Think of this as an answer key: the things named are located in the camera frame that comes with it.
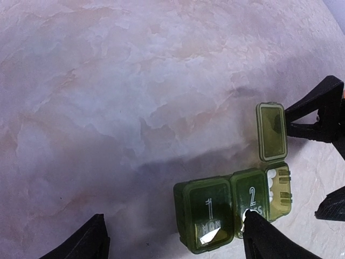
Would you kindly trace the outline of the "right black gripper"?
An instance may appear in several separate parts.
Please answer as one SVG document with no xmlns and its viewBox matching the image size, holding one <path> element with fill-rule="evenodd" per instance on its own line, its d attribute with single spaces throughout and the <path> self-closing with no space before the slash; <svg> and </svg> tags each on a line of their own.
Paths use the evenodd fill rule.
<svg viewBox="0 0 345 259">
<path fill-rule="evenodd" d="M 344 82 L 335 76 L 326 76 L 305 97 L 285 109 L 286 131 L 289 137 L 331 143 L 344 159 Z M 313 124 L 295 121 L 317 111 Z M 345 186 L 327 194 L 315 217 L 319 220 L 344 222 Z"/>
</svg>

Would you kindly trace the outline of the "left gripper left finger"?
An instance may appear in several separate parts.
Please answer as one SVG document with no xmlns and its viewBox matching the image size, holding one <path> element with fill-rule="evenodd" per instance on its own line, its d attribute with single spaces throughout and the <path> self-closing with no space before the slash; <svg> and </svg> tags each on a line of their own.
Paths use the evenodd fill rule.
<svg viewBox="0 0 345 259">
<path fill-rule="evenodd" d="M 42 258 L 107 259 L 109 257 L 110 241 L 104 214 L 95 214 L 61 245 L 42 256 Z"/>
</svg>

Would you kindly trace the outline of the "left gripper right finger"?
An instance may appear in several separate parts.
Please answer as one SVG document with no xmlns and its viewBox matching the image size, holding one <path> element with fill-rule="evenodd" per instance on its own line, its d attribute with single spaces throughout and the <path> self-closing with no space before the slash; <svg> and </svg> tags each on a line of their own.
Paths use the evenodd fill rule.
<svg viewBox="0 0 345 259">
<path fill-rule="evenodd" d="M 245 212 L 243 241 L 246 258 L 318 258 L 251 210 Z"/>
</svg>

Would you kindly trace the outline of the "green weekly pill organizer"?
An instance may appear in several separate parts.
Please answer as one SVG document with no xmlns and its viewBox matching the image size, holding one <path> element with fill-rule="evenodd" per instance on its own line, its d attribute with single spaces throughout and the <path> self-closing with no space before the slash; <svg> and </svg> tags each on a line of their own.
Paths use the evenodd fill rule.
<svg viewBox="0 0 345 259">
<path fill-rule="evenodd" d="M 258 148 L 264 167 L 230 175 L 177 183 L 173 187 L 180 241 L 193 254 L 215 250 L 243 237 L 244 218 L 253 210 L 268 222 L 290 213 L 291 172 L 285 162 L 287 134 L 284 108 L 278 103 L 256 107 Z M 267 171 L 275 169 L 273 201 Z"/>
</svg>

